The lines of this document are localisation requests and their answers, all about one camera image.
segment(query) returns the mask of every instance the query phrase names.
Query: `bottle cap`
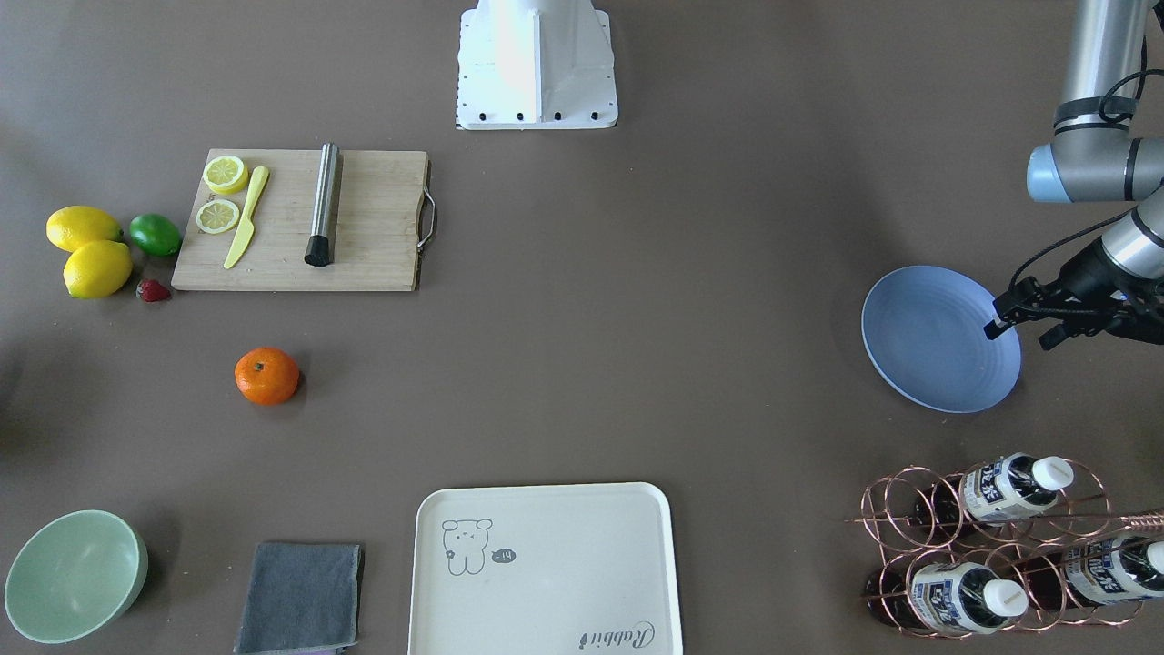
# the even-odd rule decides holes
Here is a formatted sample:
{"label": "bottle cap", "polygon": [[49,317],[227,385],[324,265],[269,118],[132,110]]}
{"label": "bottle cap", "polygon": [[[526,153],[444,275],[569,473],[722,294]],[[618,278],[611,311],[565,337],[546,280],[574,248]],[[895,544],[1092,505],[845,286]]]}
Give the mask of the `bottle cap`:
{"label": "bottle cap", "polygon": [[1148,544],[1148,564],[1157,571],[1164,572],[1164,541]]}
{"label": "bottle cap", "polygon": [[1038,486],[1048,491],[1059,491],[1076,480],[1071,464],[1062,457],[1044,457],[1036,461],[1030,474]]}
{"label": "bottle cap", "polygon": [[986,608],[999,617],[1021,617],[1027,612],[1027,590],[1014,581],[991,581],[982,588]]}

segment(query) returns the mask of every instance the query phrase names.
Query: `orange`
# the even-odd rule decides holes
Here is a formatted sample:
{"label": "orange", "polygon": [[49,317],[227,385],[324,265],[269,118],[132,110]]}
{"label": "orange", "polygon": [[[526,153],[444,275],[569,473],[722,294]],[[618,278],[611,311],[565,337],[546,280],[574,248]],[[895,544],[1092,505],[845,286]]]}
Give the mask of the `orange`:
{"label": "orange", "polygon": [[299,365],[279,349],[264,347],[242,356],[234,365],[234,382],[250,403],[278,405],[294,396]]}

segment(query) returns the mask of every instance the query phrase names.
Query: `bottle label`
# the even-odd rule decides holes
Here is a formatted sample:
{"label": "bottle label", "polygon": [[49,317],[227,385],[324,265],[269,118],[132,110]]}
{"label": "bottle label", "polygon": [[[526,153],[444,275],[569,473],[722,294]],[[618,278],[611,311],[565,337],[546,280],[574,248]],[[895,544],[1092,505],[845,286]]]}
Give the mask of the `bottle label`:
{"label": "bottle label", "polygon": [[961,604],[961,577],[979,564],[930,564],[914,572],[909,595],[917,617],[934,632],[946,636],[989,634],[996,628],[980,626],[966,615]]}
{"label": "bottle label", "polygon": [[1023,454],[974,469],[961,480],[961,500],[966,512],[979,521],[1013,521],[1028,519],[1051,507],[1028,503],[1010,484],[1010,463]]}
{"label": "bottle label", "polygon": [[1064,572],[1072,589],[1100,605],[1164,597],[1164,592],[1137,584],[1123,570],[1120,554],[1114,550],[1129,539],[1121,535],[1069,550]]}

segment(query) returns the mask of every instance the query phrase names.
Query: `towel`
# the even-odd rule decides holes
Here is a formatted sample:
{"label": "towel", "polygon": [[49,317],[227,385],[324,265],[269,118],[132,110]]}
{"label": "towel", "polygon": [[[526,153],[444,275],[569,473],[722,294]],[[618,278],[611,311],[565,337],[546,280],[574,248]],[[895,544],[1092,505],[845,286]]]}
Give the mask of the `towel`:
{"label": "towel", "polygon": [[307,655],[354,645],[360,556],[359,544],[258,544],[234,652]]}

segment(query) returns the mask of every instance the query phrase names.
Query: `bowl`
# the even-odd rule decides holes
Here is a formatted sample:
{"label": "bowl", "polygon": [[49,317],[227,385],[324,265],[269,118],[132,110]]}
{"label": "bowl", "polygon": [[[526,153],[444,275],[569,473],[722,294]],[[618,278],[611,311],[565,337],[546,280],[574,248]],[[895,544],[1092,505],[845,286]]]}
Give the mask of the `bowl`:
{"label": "bowl", "polygon": [[1018,380],[1022,353],[1008,330],[993,342],[994,296],[937,265],[908,265],[870,290],[861,308],[865,353],[886,383],[930,410],[970,414],[994,407]]}
{"label": "bowl", "polygon": [[3,588],[8,620],[41,643],[80,639],[120,617],[149,560],[129,524],[108,512],[66,514],[28,540]]}

